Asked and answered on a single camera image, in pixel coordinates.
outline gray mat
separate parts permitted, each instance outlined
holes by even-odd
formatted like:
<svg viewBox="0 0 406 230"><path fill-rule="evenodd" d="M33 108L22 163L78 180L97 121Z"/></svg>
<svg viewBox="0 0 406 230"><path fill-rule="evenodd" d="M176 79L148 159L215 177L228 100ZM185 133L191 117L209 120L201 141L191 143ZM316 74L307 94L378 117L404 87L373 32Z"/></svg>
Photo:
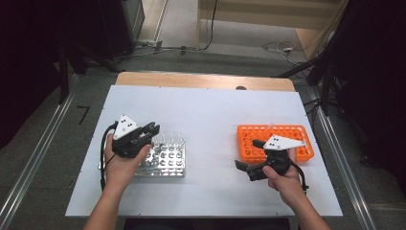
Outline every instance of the gray mat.
<svg viewBox="0 0 406 230"><path fill-rule="evenodd" d="M116 61L116 64L128 71L150 70L188 73L213 73L245 76L276 76L290 69L290 64L269 59L231 57L187 53L180 56L176 52L156 56L132 57ZM34 177L34 181L23 199L11 222L10 229L79 229L84 224L83 218L66 218L70 195L87 152L94 129L102 111L102 105L111 84L115 83L117 73L110 73L104 67L92 66L85 76L80 76L79 88L54 141L49 146L46 156ZM297 84L296 90L304 102L310 100L308 88L301 80L292 77ZM58 90L36 111L25 124L12 143L0 151L0 197L2 200L13 181L27 162L29 155L38 141L47 122L56 108ZM79 125L83 109L77 105L90 106L90 110ZM396 188L393 179L386 172L362 167L358 164L362 155L356 145L347 121L331 115L337 125L337 133L343 139L343 146L348 155L360 187L366 200L370 203L404 202L404 197ZM333 229L360 229L357 216L352 208L350 198L343 183L337 165L329 149L320 124L316 124L315 133L319 137L321 151L325 155L327 170L331 182L338 189L335 191L344 216L327 218ZM372 210L378 229L400 229L404 226L404 211ZM120 218L119 226L124 220Z"/></svg>

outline table surface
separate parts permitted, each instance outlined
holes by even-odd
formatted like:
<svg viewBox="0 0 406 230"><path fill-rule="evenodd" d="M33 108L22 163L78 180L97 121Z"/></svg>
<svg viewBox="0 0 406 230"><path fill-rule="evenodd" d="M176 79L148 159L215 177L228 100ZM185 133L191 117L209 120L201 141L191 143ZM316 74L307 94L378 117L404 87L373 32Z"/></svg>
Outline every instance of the table surface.
<svg viewBox="0 0 406 230"><path fill-rule="evenodd" d="M161 75L168 76L171 82L193 78ZM222 78L227 82L230 77ZM342 216L298 93L129 85L113 85L109 91L66 216L87 217L93 210L102 193L97 169L100 140L106 127L123 113L140 124L153 120L161 125L161 131L181 131L187 153L184 178L135 177L124 192L121 216L293 216L266 180L251 182L234 164L238 159L237 125L270 123L305 127L315 151L313 158L300 164L310 186L308 197L322 216Z"/></svg>

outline orange test tube rack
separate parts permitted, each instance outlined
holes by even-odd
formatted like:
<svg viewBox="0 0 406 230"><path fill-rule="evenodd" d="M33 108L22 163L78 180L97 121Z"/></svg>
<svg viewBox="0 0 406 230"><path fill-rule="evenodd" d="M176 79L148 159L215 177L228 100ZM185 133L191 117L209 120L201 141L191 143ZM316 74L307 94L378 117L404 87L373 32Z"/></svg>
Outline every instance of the orange test tube rack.
<svg viewBox="0 0 406 230"><path fill-rule="evenodd" d="M303 126L296 125L240 125L237 127L239 158L247 164L263 163L266 155L263 149L253 146L253 140L266 142L273 134L305 141L306 145L297 147L297 160L308 161L314 156L307 133Z"/></svg>

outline black cable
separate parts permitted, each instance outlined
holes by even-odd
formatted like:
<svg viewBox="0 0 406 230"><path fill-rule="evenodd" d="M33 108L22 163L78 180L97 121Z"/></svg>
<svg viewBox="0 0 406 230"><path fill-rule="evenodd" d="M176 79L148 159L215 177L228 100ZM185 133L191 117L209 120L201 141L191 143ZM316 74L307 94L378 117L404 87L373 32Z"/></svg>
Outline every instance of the black cable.
<svg viewBox="0 0 406 230"><path fill-rule="evenodd" d="M215 16L215 10L217 9L217 0L215 0L214 3L214 9L213 9L213 16L212 16L212 26L211 26L211 34L210 34L210 41L209 44L207 44L207 46L201 50L207 50L207 48L209 48L209 46L212 44L213 41L213 25L214 25L214 16Z"/></svg>
<svg viewBox="0 0 406 230"><path fill-rule="evenodd" d="M101 161L100 161L100 164L101 164L101 190L104 190L104 187L105 187L105 178L104 178L104 169L105 169L105 166L107 166L108 162L110 162L110 160L113 159L113 157L116 155L116 154L114 154L114 155L107 161L107 164L104 165L104 143L105 143L105 139L106 139L106 137L107 137L108 132L109 132L110 130L112 130L112 129L116 129L118 124L119 124L119 122L115 122L113 125L109 126L109 127L107 128L107 130L104 132L104 135L103 135L102 138L101 138Z"/></svg>
<svg viewBox="0 0 406 230"><path fill-rule="evenodd" d="M298 166L296 165L292 160L290 160L290 165L295 167L295 169L298 171L299 175L302 178L302 189L304 190L304 192L306 192L306 190L308 189L308 186L305 184L305 173L304 171Z"/></svg>

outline floor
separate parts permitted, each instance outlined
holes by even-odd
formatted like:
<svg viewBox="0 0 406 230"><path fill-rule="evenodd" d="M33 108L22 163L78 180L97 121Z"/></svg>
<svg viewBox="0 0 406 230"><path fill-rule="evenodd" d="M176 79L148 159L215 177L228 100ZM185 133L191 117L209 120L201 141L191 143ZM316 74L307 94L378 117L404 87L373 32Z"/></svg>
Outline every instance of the floor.
<svg viewBox="0 0 406 230"><path fill-rule="evenodd" d="M153 15L151 17L155 18L155 22L150 22L150 25L155 23L156 26L151 26L152 29L149 30L145 27L140 39L162 40L163 46L194 46L196 1L144 2L146 16L148 17L149 12ZM203 38L203 35L208 33L206 24L207 28L210 28L211 22L201 23L201 46L204 46L207 44L207 39ZM289 54L278 53L277 45L283 46L280 42L284 42L286 46L294 43L296 47ZM128 71L273 77L291 69L294 63L306 61L301 49L293 29L215 21L213 42L205 52L190 51L180 56L173 51L137 57L150 52L140 50L132 54L132 57L116 59L115 64ZM40 150L43 153L36 159L41 163L34 169L35 173L31 173L30 186L19 192L22 196L16 202L16 209L8 214L2 210L0 229L78 229L84 224L85 219L66 218L64 213L106 93L117 78L116 73L110 73L93 62L89 62L89 65L86 76L73 75L71 78L71 87L74 90L70 101L67 101L69 103L57 105L59 91L56 90L21 128L11 143L0 149L0 199L3 203L7 198L12 198L9 192L26 169L27 162L31 162L33 153ZM305 84L304 77L307 73L308 71L303 71L290 78L303 102L318 98L319 91L318 87ZM83 117L84 106L90 109L83 122L79 123ZM324 154L330 180L336 188L335 192L344 215L341 218L327 218L327 223L332 229L404 229L406 200L397 188L395 179L382 169L359 163L363 154L358 148L350 123L334 107L329 110L331 115L328 118L321 112L316 114L314 133L319 138L319 148ZM55 117L56 111L64 114L59 120ZM55 130L47 129L50 121L54 121L57 127ZM349 185L346 183L348 179L341 172L335 153L337 150L334 148L337 145L331 143L331 138L326 135L326 123L331 123L335 131L341 152L345 155L351 174L369 208L373 225L364 225L360 214L355 211L357 209L351 201ZM52 138L44 140L41 138L42 134L47 132ZM45 144L45 149L37 149L38 143ZM297 229L297 221L294 218L289 220L292 229ZM117 229L121 229L123 225L124 220L120 218Z"/></svg>

